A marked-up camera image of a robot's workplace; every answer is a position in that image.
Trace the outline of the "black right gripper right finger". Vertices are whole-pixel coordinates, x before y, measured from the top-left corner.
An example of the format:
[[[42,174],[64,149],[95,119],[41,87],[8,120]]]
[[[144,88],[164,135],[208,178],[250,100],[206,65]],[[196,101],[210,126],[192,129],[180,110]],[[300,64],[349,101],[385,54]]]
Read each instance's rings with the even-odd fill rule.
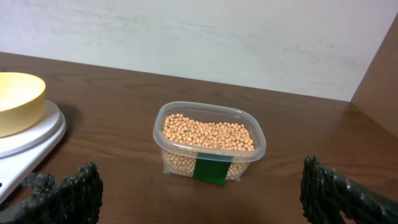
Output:
[[[300,184],[303,215],[309,223],[397,223],[397,202],[329,169],[317,156],[304,160]]]

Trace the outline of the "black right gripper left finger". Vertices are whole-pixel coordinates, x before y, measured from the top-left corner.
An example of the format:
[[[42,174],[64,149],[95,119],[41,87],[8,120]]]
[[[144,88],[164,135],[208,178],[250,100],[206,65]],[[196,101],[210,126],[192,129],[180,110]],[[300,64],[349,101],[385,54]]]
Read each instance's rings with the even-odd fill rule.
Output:
[[[97,223],[103,181],[95,163],[61,182],[50,174],[31,173],[22,182],[33,192],[27,200],[1,211],[1,223]]]

